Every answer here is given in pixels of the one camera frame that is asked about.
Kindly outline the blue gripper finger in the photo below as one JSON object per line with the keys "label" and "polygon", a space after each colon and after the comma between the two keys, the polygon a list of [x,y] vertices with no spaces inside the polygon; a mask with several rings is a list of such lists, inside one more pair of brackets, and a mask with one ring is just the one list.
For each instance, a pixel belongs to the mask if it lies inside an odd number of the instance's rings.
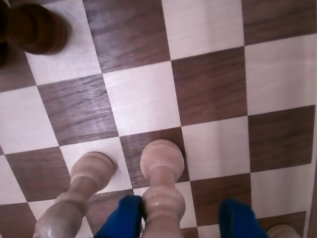
{"label": "blue gripper finger", "polygon": [[224,200],[218,209],[221,238],[266,238],[252,208],[234,199]]}
{"label": "blue gripper finger", "polygon": [[94,235],[95,238],[139,238],[141,234],[141,203],[138,195],[120,199],[118,207]]}

